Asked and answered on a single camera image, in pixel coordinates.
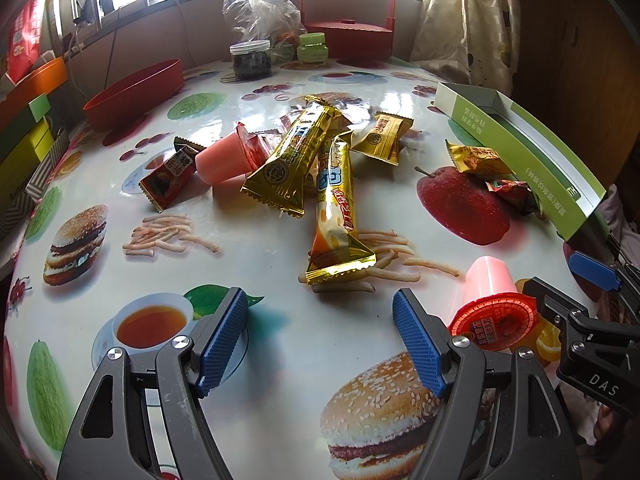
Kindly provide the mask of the pink jelly cup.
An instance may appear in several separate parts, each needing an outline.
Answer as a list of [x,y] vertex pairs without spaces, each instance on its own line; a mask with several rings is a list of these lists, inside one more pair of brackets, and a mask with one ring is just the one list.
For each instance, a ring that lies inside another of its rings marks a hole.
[[495,257],[472,263],[458,303],[449,333],[465,336],[484,350],[511,348],[538,325],[536,300],[518,291],[506,263]]
[[245,125],[238,122],[232,133],[195,156],[195,167],[200,178],[214,186],[242,174],[250,174],[268,157],[259,136],[249,133]]

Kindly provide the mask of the small red snack packet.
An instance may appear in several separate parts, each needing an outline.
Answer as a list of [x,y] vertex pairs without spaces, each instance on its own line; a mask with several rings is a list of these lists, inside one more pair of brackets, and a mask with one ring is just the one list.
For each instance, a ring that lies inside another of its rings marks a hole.
[[507,203],[521,216],[542,214],[539,200],[524,181],[497,179],[486,183],[488,191]]

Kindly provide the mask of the small gold peanut candy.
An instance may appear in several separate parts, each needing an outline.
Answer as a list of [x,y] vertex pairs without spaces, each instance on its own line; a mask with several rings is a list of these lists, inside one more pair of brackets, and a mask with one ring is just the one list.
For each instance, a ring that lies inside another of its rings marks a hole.
[[491,148],[467,146],[446,141],[448,155],[462,174],[495,180],[510,177],[512,171]]

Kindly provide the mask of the dark red snack packet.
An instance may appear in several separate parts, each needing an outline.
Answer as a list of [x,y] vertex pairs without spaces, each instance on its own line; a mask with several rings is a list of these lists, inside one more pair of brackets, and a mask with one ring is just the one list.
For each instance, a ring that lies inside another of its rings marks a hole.
[[174,139],[175,153],[139,182],[139,188],[158,212],[166,210],[196,171],[195,157],[204,146],[185,138]]

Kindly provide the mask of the long gold bar front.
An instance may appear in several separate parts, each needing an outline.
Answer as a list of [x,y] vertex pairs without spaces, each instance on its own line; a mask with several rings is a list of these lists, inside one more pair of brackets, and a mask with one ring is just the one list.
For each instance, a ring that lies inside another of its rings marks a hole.
[[349,132],[332,136],[318,154],[316,230],[306,270],[311,286],[376,263],[375,252],[358,238],[350,140]]

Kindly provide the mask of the long gold bar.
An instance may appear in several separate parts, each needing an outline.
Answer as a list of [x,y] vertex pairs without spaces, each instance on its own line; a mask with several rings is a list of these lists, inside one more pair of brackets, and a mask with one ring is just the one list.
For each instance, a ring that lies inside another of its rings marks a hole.
[[341,127],[344,120],[344,114],[326,100],[306,96],[306,107],[262,166],[246,178],[241,192],[289,216],[302,218],[306,175],[331,128]]
[[311,286],[376,263],[375,252],[358,238],[350,140],[349,132],[332,136],[318,154],[316,230],[306,270]]

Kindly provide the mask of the gold peanut candy pack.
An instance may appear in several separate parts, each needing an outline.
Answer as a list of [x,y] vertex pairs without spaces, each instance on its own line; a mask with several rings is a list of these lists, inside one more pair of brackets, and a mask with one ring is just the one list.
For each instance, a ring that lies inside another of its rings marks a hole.
[[389,112],[377,112],[367,127],[355,133],[352,150],[380,162],[397,166],[400,139],[412,126],[412,118]]

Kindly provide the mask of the long gold bar back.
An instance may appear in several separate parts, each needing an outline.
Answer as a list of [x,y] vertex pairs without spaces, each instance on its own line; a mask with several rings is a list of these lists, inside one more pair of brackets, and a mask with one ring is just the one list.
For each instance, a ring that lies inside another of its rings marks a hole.
[[306,96],[306,107],[262,166],[246,178],[241,192],[289,216],[302,218],[306,175],[331,128],[341,127],[344,120],[344,114],[326,100]]

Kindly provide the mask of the green white cardboard tray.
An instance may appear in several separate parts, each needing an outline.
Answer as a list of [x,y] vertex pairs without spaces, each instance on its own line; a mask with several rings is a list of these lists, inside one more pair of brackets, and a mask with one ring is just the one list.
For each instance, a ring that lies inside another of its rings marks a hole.
[[569,240],[596,211],[605,188],[552,130],[505,94],[469,84],[440,82],[435,106],[512,174],[527,182],[555,229]]

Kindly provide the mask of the beige patterned curtain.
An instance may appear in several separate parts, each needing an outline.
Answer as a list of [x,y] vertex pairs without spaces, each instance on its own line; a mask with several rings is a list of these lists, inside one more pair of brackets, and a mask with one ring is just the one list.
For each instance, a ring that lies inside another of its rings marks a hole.
[[452,82],[510,94],[520,42],[520,0],[422,0],[410,62]]

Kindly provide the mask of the stacked colourful boxes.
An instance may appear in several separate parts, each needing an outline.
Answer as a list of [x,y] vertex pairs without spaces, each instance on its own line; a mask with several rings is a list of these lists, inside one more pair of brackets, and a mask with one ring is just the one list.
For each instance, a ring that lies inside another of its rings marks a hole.
[[1,102],[1,236],[7,237],[46,194],[68,147],[50,125],[50,94],[67,81],[62,58],[25,76]]

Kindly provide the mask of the red oval bowl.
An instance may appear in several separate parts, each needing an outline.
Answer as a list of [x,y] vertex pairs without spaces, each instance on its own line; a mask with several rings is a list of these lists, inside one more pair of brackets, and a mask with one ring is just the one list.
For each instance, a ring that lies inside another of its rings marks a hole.
[[96,132],[126,126],[178,93],[184,85],[182,62],[171,58],[142,68],[90,99],[82,111]]

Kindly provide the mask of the green jar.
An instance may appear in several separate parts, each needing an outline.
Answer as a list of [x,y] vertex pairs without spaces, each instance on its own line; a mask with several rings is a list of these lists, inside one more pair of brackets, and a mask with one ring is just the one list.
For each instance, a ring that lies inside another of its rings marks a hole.
[[326,64],[329,49],[323,32],[307,32],[299,36],[297,59],[304,64]]

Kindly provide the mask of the dark glass jar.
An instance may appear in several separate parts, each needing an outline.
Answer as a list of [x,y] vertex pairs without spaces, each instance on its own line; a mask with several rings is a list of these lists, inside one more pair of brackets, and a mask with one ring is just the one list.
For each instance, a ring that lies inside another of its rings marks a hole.
[[250,40],[232,44],[233,73],[239,80],[268,77],[272,73],[269,40]]

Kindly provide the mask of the red snack bag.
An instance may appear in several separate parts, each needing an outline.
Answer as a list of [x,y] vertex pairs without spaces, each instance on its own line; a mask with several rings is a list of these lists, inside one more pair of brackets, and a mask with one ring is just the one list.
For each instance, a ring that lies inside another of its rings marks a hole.
[[10,29],[6,76],[18,84],[34,67],[39,56],[41,24],[46,0],[28,0]]

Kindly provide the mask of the clear plastic bag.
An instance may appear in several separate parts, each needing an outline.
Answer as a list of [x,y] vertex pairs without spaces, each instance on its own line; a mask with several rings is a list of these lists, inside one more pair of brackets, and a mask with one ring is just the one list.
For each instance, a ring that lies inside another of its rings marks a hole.
[[291,0],[224,0],[222,14],[241,42],[268,40],[274,64],[293,61],[299,37],[306,32]]

